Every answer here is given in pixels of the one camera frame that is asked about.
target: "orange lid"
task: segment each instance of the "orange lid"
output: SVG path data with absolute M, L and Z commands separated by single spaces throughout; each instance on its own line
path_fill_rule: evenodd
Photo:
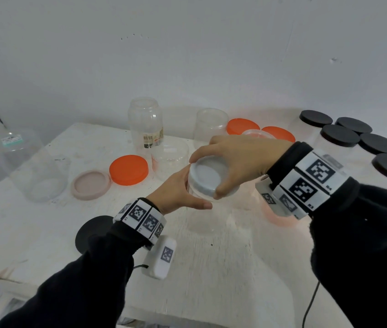
M 124 155 L 110 165 L 110 176 L 119 185 L 134 185 L 148 176 L 148 163 L 138 155 Z
M 242 132 L 251 129 L 260 130 L 260 126 L 245 118 L 234 118 L 227 124 L 227 133 L 229 135 L 241 135 Z
M 291 143 L 295 143 L 294 135 L 284 128 L 279 128 L 278 126 L 265 126 L 262 131 L 272 134 L 276 139 L 284 139 Z

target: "white table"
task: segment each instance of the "white table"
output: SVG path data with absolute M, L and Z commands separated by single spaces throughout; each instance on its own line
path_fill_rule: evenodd
M 192 153 L 192 141 L 185 140 Z M 70 158 L 69 181 L 89 169 L 108 171 L 114 159 L 134 153 L 129 131 L 82 123 L 47 148 Z M 79 257 L 75 235 L 87 220 L 113 216 L 129 199 L 146 196 L 160 184 L 151 170 L 140 184 L 113 183 L 96 200 L 77 200 L 67 189 L 48 203 L 35 204 L 4 179 L 0 278 L 39 286 Z M 183 208 L 167 215 L 163 234 L 178 242 L 169 275 L 158 281 L 134 271 L 123 315 L 179 327 L 300 327 L 317 282 L 309 262 L 309 218 L 293 228 L 274 226 L 263 217 L 253 191 L 248 183 L 212 211 Z M 145 249 L 138 250 L 136 264 L 145 255 Z M 317 295 L 306 324 L 350 326 L 325 290 Z

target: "person's left arm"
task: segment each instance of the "person's left arm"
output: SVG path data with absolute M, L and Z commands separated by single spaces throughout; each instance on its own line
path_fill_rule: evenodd
M 163 215 L 180 207 L 211 209 L 187 190 L 189 166 L 175 173 L 143 201 Z M 123 222 L 107 235 L 89 239 L 89 250 L 47 279 L 34 297 L 0 320 L 10 327 L 115 327 L 125 305 L 132 255 L 149 241 Z

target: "black sweatshirt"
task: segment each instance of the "black sweatshirt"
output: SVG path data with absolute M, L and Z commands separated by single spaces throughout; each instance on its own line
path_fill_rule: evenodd
M 273 184 L 311 149 L 295 143 L 268 171 Z M 321 284 L 354 327 L 387 327 L 387 190 L 349 178 L 311 217 L 311 263 Z M 125 305 L 132 255 L 145 244 L 136 231 L 114 223 L 22 308 L 4 317 L 0 328 L 115 327 Z

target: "hand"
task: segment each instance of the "hand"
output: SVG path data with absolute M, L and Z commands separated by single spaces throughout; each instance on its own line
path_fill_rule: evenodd
M 212 209 L 212 203 L 194 197 L 187 192 L 187 176 L 190 165 L 170 176 L 157 190 L 146 198 L 151 200 L 163 215 L 172 213 L 180 207 Z
M 229 165 L 229 175 L 217 188 L 215 199 L 234 187 L 263 176 L 289 149 L 291 142 L 279 139 L 253 138 L 244 135 L 215 136 L 210 145 L 197 149 L 190 157 L 194 163 L 203 156 L 222 156 Z

